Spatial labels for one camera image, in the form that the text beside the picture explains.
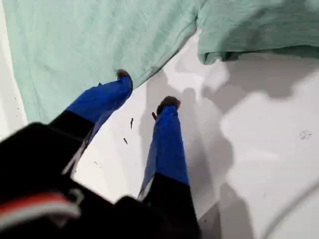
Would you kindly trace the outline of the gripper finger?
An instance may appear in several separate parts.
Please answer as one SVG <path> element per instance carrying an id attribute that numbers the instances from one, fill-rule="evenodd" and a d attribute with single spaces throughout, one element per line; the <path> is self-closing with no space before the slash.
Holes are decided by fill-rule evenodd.
<path id="1" fill-rule="evenodd" d="M 99 83 L 85 90 L 49 126 L 61 134 L 55 139 L 58 155 L 73 155 L 84 144 L 87 147 L 102 125 L 131 96 L 133 81 L 123 69 L 116 72 L 116 80 Z"/>
<path id="2" fill-rule="evenodd" d="M 180 100 L 167 96 L 157 107 L 139 199 L 163 217 L 168 238 L 198 239 L 179 106 Z"/>

